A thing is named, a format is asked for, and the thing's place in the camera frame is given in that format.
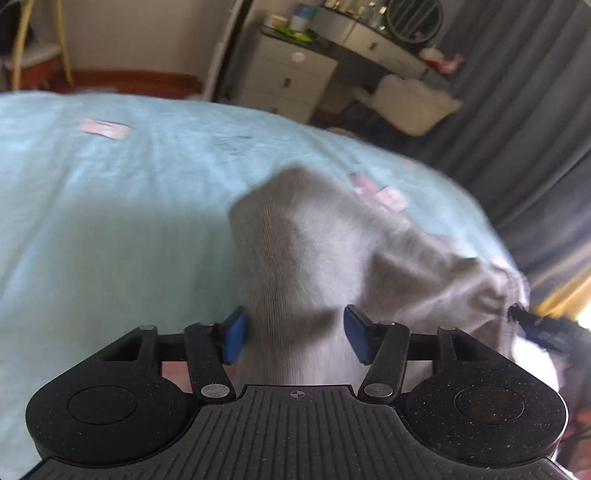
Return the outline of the grey knit pants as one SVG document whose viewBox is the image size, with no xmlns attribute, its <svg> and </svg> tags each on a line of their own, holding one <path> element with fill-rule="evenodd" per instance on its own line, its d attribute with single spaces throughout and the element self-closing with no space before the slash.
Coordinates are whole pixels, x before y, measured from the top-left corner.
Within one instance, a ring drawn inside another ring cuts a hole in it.
<svg viewBox="0 0 591 480">
<path fill-rule="evenodd" d="M 517 270 L 461 255 L 401 213 L 390 213 L 304 168 L 277 174 L 232 206 L 238 297 L 249 333 L 235 385 L 359 387 L 366 368 L 346 339 L 344 311 L 418 334 L 455 326 L 552 388 L 549 354 L 509 319 L 525 304 Z"/>
</svg>

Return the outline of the light blue printed bed sheet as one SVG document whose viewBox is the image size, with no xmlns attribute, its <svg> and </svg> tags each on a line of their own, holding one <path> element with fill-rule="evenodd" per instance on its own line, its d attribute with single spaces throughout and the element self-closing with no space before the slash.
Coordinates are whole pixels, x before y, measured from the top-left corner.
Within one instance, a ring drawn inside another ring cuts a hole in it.
<svg viewBox="0 0 591 480">
<path fill-rule="evenodd" d="M 38 461 L 25 426 L 45 383 L 141 324 L 176 333 L 235 306 L 231 205 L 287 167 L 369 177 L 466 257 L 513 260 L 446 176 L 365 142 L 202 101 L 1 97 L 1 475 Z"/>
</svg>

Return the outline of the grey curtain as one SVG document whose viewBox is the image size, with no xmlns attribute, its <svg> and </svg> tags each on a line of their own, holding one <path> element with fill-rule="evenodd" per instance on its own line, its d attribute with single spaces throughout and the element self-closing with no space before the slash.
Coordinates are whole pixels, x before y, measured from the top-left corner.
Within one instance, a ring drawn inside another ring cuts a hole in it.
<svg viewBox="0 0 591 480">
<path fill-rule="evenodd" d="M 408 153 L 468 190 L 519 268 L 555 265 L 588 235 L 559 182 L 590 157 L 590 6 L 468 1 L 442 51 L 465 62 L 461 109 Z"/>
</svg>

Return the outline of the white shell-back chair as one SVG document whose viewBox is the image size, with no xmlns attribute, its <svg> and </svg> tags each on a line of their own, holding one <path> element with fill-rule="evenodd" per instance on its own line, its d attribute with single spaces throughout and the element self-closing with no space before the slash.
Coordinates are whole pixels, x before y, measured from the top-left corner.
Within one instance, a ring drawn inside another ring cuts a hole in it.
<svg viewBox="0 0 591 480">
<path fill-rule="evenodd" d="M 446 91 L 434 90 L 420 80 L 403 79 L 394 74 L 383 77 L 373 93 L 360 87 L 351 92 L 356 101 L 412 137 L 426 135 L 463 106 L 461 100 Z"/>
</svg>

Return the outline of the white drawer cabinet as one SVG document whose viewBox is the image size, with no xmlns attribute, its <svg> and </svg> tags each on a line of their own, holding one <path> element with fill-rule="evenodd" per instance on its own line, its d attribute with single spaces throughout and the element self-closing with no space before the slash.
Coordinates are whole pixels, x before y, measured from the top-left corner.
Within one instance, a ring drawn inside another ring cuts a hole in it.
<svg viewBox="0 0 591 480">
<path fill-rule="evenodd" d="M 236 81 L 232 103 L 308 123 L 337 66 L 328 56 L 259 32 Z"/>
</svg>

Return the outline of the grey vanity desk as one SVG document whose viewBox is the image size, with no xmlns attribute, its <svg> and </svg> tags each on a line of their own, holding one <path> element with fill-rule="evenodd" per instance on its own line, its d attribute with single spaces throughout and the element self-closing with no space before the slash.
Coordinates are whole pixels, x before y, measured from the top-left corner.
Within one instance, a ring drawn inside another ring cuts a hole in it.
<svg viewBox="0 0 591 480">
<path fill-rule="evenodd" d="M 310 29 L 318 36 L 355 52 L 401 78 L 422 79 L 428 66 L 392 40 L 337 10 L 315 10 Z"/>
</svg>

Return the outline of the round vanity mirror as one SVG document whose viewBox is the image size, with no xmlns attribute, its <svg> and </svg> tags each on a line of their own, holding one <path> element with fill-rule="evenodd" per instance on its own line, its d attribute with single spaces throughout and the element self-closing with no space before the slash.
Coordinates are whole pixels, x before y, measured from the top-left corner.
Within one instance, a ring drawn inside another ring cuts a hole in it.
<svg viewBox="0 0 591 480">
<path fill-rule="evenodd" d="M 433 39 L 445 18 L 440 0 L 391 0 L 385 12 L 385 22 L 397 40 L 419 45 Z"/>
</svg>

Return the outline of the blue tissue box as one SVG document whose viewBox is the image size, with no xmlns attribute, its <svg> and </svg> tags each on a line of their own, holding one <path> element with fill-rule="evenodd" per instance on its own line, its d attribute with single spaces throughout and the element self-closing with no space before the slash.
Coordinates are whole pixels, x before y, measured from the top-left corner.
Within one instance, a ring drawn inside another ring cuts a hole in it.
<svg viewBox="0 0 591 480">
<path fill-rule="evenodd" d="M 314 5 L 300 4 L 294 9 L 287 28 L 295 32 L 304 33 L 308 30 L 311 19 L 315 16 L 315 10 L 317 10 L 317 7 Z"/>
</svg>

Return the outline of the white standing panel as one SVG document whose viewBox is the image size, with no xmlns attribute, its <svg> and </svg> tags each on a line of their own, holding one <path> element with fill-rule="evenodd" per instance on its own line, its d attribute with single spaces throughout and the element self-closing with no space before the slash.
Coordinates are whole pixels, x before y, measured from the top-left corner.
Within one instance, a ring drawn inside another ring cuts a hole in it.
<svg viewBox="0 0 591 480">
<path fill-rule="evenodd" d="M 225 70 L 228 69 L 233 47 L 252 8 L 252 1 L 222 1 L 221 5 L 223 15 L 214 30 L 211 62 L 201 90 L 201 99 L 206 102 L 217 102 Z"/>
</svg>

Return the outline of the yellow-legged side shelf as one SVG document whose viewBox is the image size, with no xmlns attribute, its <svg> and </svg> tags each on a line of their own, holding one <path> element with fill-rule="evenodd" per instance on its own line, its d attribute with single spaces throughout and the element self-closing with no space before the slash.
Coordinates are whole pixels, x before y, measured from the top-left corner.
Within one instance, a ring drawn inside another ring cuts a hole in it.
<svg viewBox="0 0 591 480">
<path fill-rule="evenodd" d="M 53 1 L 53 43 L 39 40 L 32 29 L 35 1 L 1 2 L 1 74 L 7 90 L 46 89 L 52 82 L 57 61 L 72 87 L 69 52 L 65 35 L 63 2 Z"/>
</svg>

